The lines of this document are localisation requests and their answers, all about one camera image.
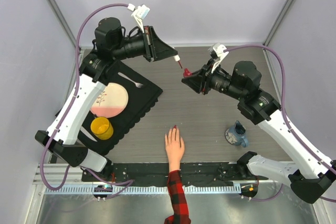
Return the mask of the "red nail polish bottle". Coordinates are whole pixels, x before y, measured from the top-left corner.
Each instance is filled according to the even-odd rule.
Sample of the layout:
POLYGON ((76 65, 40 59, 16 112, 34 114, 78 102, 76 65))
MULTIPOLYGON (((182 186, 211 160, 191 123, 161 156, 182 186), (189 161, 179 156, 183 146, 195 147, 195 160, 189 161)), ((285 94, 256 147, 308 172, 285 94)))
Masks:
POLYGON ((184 72, 183 72, 183 77, 184 78, 187 78, 189 76, 191 76, 193 73, 190 72, 187 68, 184 69, 184 72))

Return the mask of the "white nail polish cap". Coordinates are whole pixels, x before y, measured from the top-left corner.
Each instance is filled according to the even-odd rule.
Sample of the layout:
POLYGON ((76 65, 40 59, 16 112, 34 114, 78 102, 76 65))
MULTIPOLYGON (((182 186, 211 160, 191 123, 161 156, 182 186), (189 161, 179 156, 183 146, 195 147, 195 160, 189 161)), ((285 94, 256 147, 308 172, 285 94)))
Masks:
POLYGON ((176 56, 174 56, 173 58, 174 58, 175 62, 178 63, 179 67, 180 67, 181 69, 183 69, 183 66, 182 66, 182 64, 181 64, 181 59, 180 59, 179 55, 176 55, 176 56))

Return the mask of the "red plaid sleeve forearm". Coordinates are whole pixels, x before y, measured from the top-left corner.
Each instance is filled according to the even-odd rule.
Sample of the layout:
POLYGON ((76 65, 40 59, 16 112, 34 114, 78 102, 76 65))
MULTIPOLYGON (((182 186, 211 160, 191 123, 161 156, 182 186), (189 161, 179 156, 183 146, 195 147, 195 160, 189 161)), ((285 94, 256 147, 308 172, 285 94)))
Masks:
POLYGON ((191 219, 179 170, 169 173, 167 189, 173 208, 173 215, 167 217, 164 223, 190 224, 191 219))

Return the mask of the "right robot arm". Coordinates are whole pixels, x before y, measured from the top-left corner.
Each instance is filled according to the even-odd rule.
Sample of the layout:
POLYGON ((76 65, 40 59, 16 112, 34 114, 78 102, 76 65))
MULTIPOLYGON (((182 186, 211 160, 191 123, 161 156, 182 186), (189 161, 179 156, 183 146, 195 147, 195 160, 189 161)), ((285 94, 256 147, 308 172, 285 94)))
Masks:
POLYGON ((196 93, 216 90, 238 100, 241 114, 269 134, 293 161, 287 164, 247 152, 237 161, 239 177, 276 180, 301 200, 315 203, 335 181, 335 161, 314 147, 289 121, 278 101, 260 88, 261 73, 251 61, 236 63, 232 74, 214 70, 213 64, 210 60, 196 72, 185 69, 182 83, 196 93))

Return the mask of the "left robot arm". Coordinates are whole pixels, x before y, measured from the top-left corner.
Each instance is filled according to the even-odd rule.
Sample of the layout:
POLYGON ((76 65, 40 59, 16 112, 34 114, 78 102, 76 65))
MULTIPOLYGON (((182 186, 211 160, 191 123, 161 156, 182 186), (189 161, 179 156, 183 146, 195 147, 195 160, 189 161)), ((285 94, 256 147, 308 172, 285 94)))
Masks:
POLYGON ((37 131, 35 139, 70 166, 88 168, 98 180, 105 182, 111 177, 112 161, 76 143, 89 110, 119 72, 121 60, 142 56, 149 62, 159 61, 177 56, 178 52, 163 42, 152 26, 139 29, 132 37, 126 36, 124 27, 114 17, 99 21, 94 35, 96 48, 79 67, 79 84, 52 125, 45 131, 37 131))

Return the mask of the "mannequin hand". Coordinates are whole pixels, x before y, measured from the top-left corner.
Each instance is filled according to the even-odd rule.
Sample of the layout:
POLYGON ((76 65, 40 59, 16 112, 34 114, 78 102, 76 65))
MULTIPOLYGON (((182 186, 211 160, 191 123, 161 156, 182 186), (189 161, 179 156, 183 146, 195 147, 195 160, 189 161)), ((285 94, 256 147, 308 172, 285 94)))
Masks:
POLYGON ((185 144, 176 125, 165 134, 165 151, 169 164, 169 173, 180 170, 185 144))

